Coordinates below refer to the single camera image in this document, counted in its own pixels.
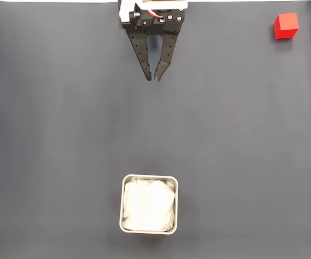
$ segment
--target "white towel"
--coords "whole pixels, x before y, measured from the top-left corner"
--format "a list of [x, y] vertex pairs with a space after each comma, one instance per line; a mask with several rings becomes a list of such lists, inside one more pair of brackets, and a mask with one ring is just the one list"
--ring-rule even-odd
[[130, 180], [124, 189], [123, 226], [138, 231], [172, 229], [174, 197], [172, 181]]

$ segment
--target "gray surface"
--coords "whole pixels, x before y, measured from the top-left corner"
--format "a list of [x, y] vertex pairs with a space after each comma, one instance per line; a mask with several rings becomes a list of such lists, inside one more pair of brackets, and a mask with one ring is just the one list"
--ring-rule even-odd
[[[116, 12], [0, 3], [0, 258], [311, 258], [311, 4], [190, 4], [160, 83]], [[175, 234], [119, 229], [128, 173], [178, 179]]]

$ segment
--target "gray backdrop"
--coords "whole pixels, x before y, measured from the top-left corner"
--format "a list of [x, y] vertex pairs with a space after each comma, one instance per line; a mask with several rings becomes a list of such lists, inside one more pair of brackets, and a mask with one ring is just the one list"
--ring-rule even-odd
[[[190, 3], [177, 42], [148, 82], [116, 3], [0, 3], [0, 259], [311, 258], [311, 3]], [[178, 179], [175, 234], [119, 229], [130, 173]]]

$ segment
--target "cable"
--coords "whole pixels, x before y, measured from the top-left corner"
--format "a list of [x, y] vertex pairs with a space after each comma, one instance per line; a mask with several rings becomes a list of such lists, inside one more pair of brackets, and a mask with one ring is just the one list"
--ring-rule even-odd
[[156, 14], [155, 12], [153, 12], [152, 10], [147, 10], [147, 12], [148, 12], [150, 15], [152, 15], [153, 17], [155, 17], [155, 18], [159, 18], [159, 19], [163, 18], [163, 16], [157, 15], [157, 14]]

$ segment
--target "red cube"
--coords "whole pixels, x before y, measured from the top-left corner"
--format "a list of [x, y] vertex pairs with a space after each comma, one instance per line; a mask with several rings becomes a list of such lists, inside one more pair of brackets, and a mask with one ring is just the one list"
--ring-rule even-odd
[[299, 29], [296, 13], [282, 13], [278, 15], [274, 24], [276, 39], [293, 38]]

